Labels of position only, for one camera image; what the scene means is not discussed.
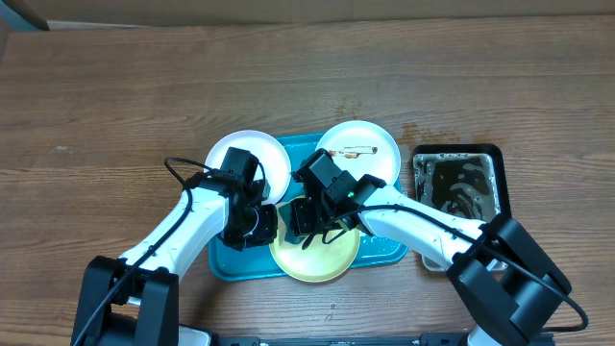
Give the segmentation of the yellow-green plate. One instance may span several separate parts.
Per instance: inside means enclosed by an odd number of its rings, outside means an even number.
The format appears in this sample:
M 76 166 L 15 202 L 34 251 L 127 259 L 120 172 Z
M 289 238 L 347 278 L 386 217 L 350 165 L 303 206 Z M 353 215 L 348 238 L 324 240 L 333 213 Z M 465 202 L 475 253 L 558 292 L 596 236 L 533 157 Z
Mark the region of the yellow-green plate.
M 280 202 L 278 211 L 277 237 L 269 244 L 275 263 L 288 276 L 306 283 L 323 283 L 344 274 L 357 257 L 360 235 L 357 229 L 349 231 L 331 244 L 323 244 L 321 235 L 307 247 L 284 241 L 289 228 L 290 204 Z

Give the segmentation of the white plate with small stain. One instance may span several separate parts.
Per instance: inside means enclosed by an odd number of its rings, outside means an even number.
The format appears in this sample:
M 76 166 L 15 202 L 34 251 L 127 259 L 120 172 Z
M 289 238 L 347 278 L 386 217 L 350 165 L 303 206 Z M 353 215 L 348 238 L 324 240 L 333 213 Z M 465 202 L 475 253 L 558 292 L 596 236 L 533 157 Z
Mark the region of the white plate with small stain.
M 230 147 L 249 151 L 263 165 L 269 184 L 269 195 L 265 204 L 280 202 L 290 184 L 291 163 L 283 146 L 269 134 L 243 130 L 221 138 L 209 151 L 205 165 L 220 168 Z

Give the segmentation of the yellow and green sponge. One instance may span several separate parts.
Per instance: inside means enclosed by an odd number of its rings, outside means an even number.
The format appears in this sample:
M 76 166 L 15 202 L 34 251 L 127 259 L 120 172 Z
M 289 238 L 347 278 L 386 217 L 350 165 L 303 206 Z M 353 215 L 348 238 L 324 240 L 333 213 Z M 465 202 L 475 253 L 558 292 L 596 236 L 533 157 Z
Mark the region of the yellow and green sponge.
M 296 235 L 291 228 L 288 228 L 284 235 L 284 241 L 293 245 L 301 244 L 304 239 L 303 235 Z

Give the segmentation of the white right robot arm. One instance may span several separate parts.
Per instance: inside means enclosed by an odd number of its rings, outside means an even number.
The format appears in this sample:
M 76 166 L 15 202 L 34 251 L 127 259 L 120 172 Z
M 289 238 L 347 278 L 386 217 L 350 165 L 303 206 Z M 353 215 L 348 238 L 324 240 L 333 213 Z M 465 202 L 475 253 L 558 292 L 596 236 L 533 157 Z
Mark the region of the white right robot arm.
M 371 175 L 296 172 L 309 200 L 322 205 L 321 229 L 341 224 L 398 241 L 442 266 L 476 322 L 470 345 L 529 345 L 572 287 L 523 226 L 452 216 L 413 201 Z

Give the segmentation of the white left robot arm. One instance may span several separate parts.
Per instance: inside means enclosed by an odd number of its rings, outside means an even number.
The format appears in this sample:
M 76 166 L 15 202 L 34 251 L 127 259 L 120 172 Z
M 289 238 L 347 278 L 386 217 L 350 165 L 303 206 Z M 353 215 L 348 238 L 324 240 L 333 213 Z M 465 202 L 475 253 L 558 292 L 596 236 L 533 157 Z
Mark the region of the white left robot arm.
M 86 267 L 71 335 L 74 345 L 210 345 L 211 333 L 179 321 L 179 284 L 214 238 L 238 251 L 271 243 L 277 229 L 266 182 L 250 190 L 184 184 L 176 207 L 119 258 Z

